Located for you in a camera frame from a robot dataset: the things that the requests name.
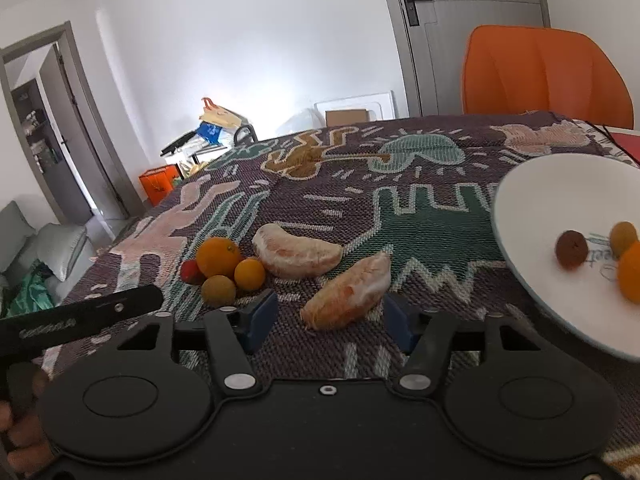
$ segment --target peeled pomelo segment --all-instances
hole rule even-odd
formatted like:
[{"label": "peeled pomelo segment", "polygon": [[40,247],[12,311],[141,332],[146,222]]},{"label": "peeled pomelo segment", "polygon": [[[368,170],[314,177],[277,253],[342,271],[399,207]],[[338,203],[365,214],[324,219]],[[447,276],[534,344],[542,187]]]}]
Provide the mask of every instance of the peeled pomelo segment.
[{"label": "peeled pomelo segment", "polygon": [[285,280],[300,280],[329,272],[342,259],[342,246],[287,233],[277,224],[260,227],[253,240],[254,252],[264,267]]},{"label": "peeled pomelo segment", "polygon": [[363,258],[328,282],[300,310],[315,330],[343,328],[374,308],[391,284],[391,258],[379,252]]}]

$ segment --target green plastic bag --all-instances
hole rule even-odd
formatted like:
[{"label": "green plastic bag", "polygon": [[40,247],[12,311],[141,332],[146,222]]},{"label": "green plastic bag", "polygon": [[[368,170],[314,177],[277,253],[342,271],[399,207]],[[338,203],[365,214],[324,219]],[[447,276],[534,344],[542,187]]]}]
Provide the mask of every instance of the green plastic bag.
[{"label": "green plastic bag", "polygon": [[52,275],[49,268],[40,260],[35,260],[29,272],[20,282],[16,296],[9,304],[6,317],[32,314],[39,310],[53,308],[53,302],[44,281]]}]

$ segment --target cardboard box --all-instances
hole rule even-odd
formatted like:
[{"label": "cardboard box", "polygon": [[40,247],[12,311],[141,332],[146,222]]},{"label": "cardboard box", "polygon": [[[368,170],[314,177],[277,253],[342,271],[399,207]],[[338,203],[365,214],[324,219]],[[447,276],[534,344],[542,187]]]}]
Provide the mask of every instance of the cardboard box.
[{"label": "cardboard box", "polygon": [[366,110],[327,110],[326,112],[326,125],[330,128],[368,122],[369,112]]}]

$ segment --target door frame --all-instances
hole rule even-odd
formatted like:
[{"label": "door frame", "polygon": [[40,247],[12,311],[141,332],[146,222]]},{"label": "door frame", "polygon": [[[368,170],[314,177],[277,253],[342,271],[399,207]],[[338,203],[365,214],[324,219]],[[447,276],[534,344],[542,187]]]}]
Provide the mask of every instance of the door frame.
[{"label": "door frame", "polygon": [[[400,57],[400,67],[402,69],[402,79],[404,80],[404,92],[409,107],[409,117],[421,117],[422,106],[420,104],[420,87],[418,86],[418,75],[415,71],[414,53],[411,48],[409,38],[408,23],[404,13],[402,0],[386,0],[386,4],[391,15],[391,25],[396,37],[398,55]],[[547,0],[540,0],[542,9],[542,22],[545,27],[551,26],[549,18],[549,7]]]},{"label": "door frame", "polygon": [[[76,39],[73,34],[71,22],[65,22],[62,25],[49,28],[0,50],[0,60],[2,61],[2,63],[0,63],[0,86],[2,87],[2,94],[4,94],[4,100],[9,110],[9,115],[11,116],[12,123],[14,124],[15,134],[18,137],[18,141],[20,142],[20,146],[22,147],[27,162],[31,167],[31,171],[35,176],[36,181],[38,182],[38,185],[40,186],[40,189],[44,194],[44,197],[47,199],[49,206],[53,210],[53,213],[56,215],[56,218],[60,223],[66,222],[64,213],[56,203],[56,200],[54,199],[49,186],[47,186],[47,183],[44,180],[44,176],[40,173],[36,161],[33,158],[33,154],[31,153],[31,149],[26,137],[20,134],[20,132],[22,131],[22,126],[20,125],[18,113],[15,109],[14,101],[11,96],[9,79],[7,77],[5,69],[6,63],[17,59],[24,54],[28,54],[33,50],[37,50],[40,47],[54,43],[61,39],[63,36],[66,36],[66,39],[68,40],[72,62],[80,79],[82,91],[84,93],[84,96],[86,97],[89,109],[91,111],[95,124],[97,125],[97,132],[100,135],[100,140],[106,146],[108,155],[111,157],[111,160],[113,161],[113,165],[117,172],[117,175],[113,176],[105,173],[105,177],[111,184],[111,187],[113,187],[114,191],[122,198],[121,205],[124,210],[130,216],[138,216],[145,211],[145,207],[138,193],[133,187],[133,184],[129,179],[129,175],[125,171],[115,148],[113,147],[111,138],[109,137],[100,112],[98,111],[94,96],[92,95],[91,89],[89,87],[89,82],[87,81],[86,74],[84,73],[84,69],[82,67],[82,62],[80,60],[80,54],[76,45]],[[87,136],[87,141],[89,143],[89,146],[92,148],[92,152],[94,152],[96,164],[98,164],[100,168],[104,168],[104,164],[100,160],[98,153],[95,151],[95,145],[91,138],[91,132],[89,132],[86,128],[83,128],[82,130]]]}]

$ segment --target sofa cushion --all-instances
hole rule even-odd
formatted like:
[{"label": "sofa cushion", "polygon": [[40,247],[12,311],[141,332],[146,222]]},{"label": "sofa cushion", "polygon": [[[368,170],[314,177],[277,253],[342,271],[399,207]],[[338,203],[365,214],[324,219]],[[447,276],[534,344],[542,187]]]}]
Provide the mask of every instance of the sofa cushion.
[{"label": "sofa cushion", "polygon": [[9,281],[9,287],[14,288],[20,285],[24,275],[29,272],[31,265],[38,258],[38,237],[32,236],[24,243],[18,255],[11,262],[4,276]]},{"label": "sofa cushion", "polygon": [[53,303],[58,306],[71,290],[76,286],[76,283],[84,276],[85,272],[91,267],[94,262],[94,256],[96,256],[94,246],[91,244],[91,240],[87,238],[84,241],[84,245],[80,251],[80,255],[76,260],[76,264],[71,272],[66,276],[66,280],[61,282],[55,276],[51,276],[46,282],[45,286],[49,291]]},{"label": "sofa cushion", "polygon": [[13,200],[0,210],[0,272],[8,269],[24,243],[35,232]]},{"label": "sofa cushion", "polygon": [[57,279],[64,282],[82,250],[86,227],[47,224],[36,238],[38,259],[51,269]]}]

